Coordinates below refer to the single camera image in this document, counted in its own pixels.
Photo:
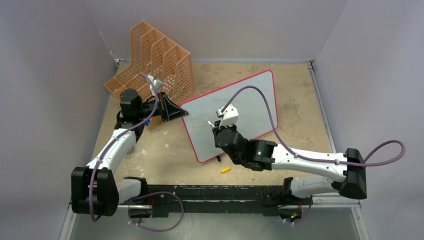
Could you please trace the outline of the yellow marker cap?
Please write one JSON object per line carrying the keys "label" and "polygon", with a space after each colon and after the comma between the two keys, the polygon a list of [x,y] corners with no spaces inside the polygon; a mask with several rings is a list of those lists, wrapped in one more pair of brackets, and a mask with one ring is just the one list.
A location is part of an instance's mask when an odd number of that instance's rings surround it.
{"label": "yellow marker cap", "polygon": [[231,168],[230,167],[227,167],[227,168],[222,169],[221,170],[221,173],[222,174],[225,174],[225,173],[228,173],[230,170],[231,170]]}

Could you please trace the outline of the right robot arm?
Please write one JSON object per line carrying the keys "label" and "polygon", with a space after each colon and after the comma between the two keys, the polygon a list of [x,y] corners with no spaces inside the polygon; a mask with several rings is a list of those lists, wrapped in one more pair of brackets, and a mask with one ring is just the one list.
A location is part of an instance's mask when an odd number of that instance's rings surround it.
{"label": "right robot arm", "polygon": [[235,125],[212,128],[214,145],[229,156],[235,165],[252,171],[291,170],[309,173],[309,177],[288,177],[280,196],[288,204],[311,195],[339,193],[341,196],[367,198],[366,169],[360,152],[348,148],[344,153],[321,153],[292,148],[262,139],[243,137]]}

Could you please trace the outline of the pink framed whiteboard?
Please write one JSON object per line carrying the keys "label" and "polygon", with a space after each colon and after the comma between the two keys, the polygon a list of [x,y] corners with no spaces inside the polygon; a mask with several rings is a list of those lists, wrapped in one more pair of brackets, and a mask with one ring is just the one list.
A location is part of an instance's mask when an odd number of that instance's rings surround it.
{"label": "pink framed whiteboard", "polygon": [[270,69],[189,99],[180,105],[188,111],[188,116],[182,121],[199,163],[223,154],[215,147],[212,127],[207,120],[212,123],[217,121],[216,111],[245,86],[250,88],[231,101],[239,113],[236,127],[242,136],[256,139],[273,130],[271,122],[279,125],[274,74]]}

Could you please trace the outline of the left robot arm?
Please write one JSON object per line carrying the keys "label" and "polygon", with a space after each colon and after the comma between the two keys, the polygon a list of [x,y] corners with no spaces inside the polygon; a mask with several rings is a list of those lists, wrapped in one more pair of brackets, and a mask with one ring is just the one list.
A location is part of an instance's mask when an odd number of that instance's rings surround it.
{"label": "left robot arm", "polygon": [[125,155],[143,134],[146,122],[159,116],[170,122],[188,116],[188,112],[172,102],[165,92],[156,92],[142,100],[135,89],[120,93],[120,111],[112,135],[99,154],[84,167],[71,173],[71,208],[76,214],[100,217],[113,216],[118,205],[131,199],[138,205],[146,203],[149,191],[144,180],[130,177],[117,183],[114,173]]}

